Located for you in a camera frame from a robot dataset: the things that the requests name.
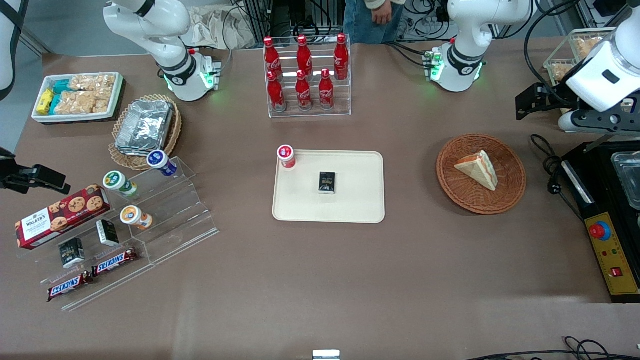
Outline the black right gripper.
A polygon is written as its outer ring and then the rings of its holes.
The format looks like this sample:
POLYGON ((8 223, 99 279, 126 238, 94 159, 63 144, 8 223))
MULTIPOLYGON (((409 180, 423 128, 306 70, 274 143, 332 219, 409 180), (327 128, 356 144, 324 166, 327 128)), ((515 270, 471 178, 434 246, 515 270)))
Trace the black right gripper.
POLYGON ((13 152, 0 148, 0 187, 19 194, 27 194, 30 187, 43 188, 68 195, 71 185, 67 176, 46 166, 19 165, 13 152))

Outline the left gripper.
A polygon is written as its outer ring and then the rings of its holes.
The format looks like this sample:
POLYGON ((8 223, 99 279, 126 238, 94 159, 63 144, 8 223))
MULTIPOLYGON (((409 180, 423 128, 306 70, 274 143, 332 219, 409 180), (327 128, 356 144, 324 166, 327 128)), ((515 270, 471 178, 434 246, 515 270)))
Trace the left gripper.
MULTIPOLYGON (((516 97, 516 120, 546 112, 548 101, 567 101, 567 86, 560 82, 555 86, 536 82, 532 85, 532 95, 516 97)), ((598 112, 594 109, 578 109, 563 114, 558 127, 567 133, 592 133, 623 137, 640 136, 640 116, 638 113, 625 112, 620 107, 598 112)))

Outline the person's left hand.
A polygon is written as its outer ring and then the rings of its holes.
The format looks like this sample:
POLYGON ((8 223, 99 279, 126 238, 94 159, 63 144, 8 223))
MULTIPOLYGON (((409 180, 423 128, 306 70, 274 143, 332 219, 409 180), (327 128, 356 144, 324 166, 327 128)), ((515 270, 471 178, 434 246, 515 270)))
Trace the person's left hand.
POLYGON ((390 0, 385 0, 380 6, 371 9, 372 22, 376 25, 386 25, 393 19, 393 6, 390 0))

